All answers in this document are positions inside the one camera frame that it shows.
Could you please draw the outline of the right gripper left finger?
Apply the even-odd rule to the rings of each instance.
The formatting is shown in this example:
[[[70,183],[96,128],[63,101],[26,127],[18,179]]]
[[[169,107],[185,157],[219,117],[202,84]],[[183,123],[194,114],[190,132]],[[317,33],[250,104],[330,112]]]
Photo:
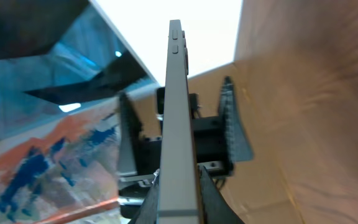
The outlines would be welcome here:
[[[142,205],[130,220],[128,224],[156,224],[157,223],[157,209],[158,209],[158,195],[160,190],[159,184],[160,170],[157,169],[154,172],[154,180],[152,186],[149,189],[147,196],[145,197]]]

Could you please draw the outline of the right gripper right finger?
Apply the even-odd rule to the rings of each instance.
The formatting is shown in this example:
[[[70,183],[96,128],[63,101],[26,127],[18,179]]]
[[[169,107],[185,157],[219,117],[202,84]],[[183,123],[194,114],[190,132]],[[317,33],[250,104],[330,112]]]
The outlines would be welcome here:
[[[204,220],[207,224],[244,224],[231,209],[204,166],[198,166]]]

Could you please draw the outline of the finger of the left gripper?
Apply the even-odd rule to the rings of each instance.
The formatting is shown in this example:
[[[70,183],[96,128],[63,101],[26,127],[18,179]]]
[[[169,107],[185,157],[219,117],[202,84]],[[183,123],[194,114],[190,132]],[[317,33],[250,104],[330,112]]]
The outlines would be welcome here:
[[[121,143],[119,149],[118,173],[120,176],[137,175],[135,154],[139,147],[139,133],[142,124],[126,93],[119,95],[119,118]]]
[[[230,77],[224,77],[219,96],[218,116],[222,120],[227,150],[232,162],[251,161],[254,152],[242,125],[234,84]]]

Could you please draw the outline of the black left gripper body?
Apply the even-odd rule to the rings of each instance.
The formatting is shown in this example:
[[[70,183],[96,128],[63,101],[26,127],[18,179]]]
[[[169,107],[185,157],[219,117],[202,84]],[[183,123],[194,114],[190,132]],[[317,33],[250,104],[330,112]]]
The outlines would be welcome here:
[[[207,168],[210,176],[222,179],[234,167],[227,150],[222,120],[218,116],[201,117],[196,93],[190,93],[189,100],[196,161]],[[135,216],[151,187],[154,172],[160,167],[162,137],[147,138],[140,133],[135,154],[137,175],[124,177],[118,173],[120,211],[125,218]]]

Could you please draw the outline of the bronze Galaxy smartphone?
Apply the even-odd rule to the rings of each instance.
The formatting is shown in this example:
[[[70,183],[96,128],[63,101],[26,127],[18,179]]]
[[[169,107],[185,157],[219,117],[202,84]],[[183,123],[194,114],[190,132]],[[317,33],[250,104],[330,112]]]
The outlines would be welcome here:
[[[203,223],[185,53],[181,22],[171,20],[163,110],[158,223]]]

